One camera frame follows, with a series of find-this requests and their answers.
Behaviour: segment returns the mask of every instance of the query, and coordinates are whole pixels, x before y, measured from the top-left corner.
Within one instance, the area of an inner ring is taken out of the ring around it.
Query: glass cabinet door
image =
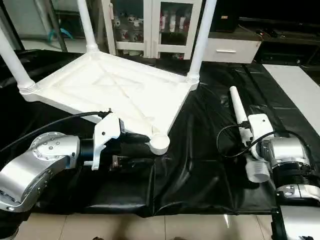
[[[153,0],[152,56],[190,59],[202,0]]]
[[[102,0],[102,6],[105,22],[106,15],[111,19],[111,26],[105,24],[109,49],[114,41],[118,54],[150,57],[152,1]]]

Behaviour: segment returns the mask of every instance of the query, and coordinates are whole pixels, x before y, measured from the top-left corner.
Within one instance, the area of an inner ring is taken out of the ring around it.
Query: white cabinet
[[[190,59],[202,0],[101,0],[109,52]]]
[[[209,38],[203,61],[250,64],[261,41]]]

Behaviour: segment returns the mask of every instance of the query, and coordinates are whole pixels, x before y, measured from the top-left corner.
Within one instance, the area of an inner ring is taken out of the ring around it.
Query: white floor tile
[[[65,220],[65,215],[33,213],[14,240],[59,240]]]
[[[166,240],[227,240],[223,215],[180,214],[165,216]]]
[[[256,215],[228,216],[232,240],[264,240]]]
[[[61,240],[165,240],[164,216],[74,214],[66,218]]]
[[[166,240],[263,240],[255,215],[172,215],[165,217]]]
[[[258,218],[258,222],[259,222],[264,240],[271,240],[271,236],[272,236],[271,215],[258,215],[257,218]]]

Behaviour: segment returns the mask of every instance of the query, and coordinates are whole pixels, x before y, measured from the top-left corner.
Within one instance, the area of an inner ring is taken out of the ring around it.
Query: black cylinder
[[[80,154],[78,161],[92,161],[94,156],[94,140],[92,138],[80,139]]]
[[[20,224],[28,220],[30,213],[31,211],[9,212],[0,210],[0,239],[14,235]]]
[[[312,174],[311,167],[298,162],[286,162],[272,170],[276,188],[284,185],[302,184],[317,186],[318,183]]]

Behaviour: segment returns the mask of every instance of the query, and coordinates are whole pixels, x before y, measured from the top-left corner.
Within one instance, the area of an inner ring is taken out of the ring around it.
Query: cable connector
[[[239,124],[239,127],[245,128],[245,129],[250,129],[251,125],[249,121],[243,121],[242,123]]]
[[[110,113],[112,113],[111,108],[109,108],[109,111],[99,111],[98,117],[104,119]]]

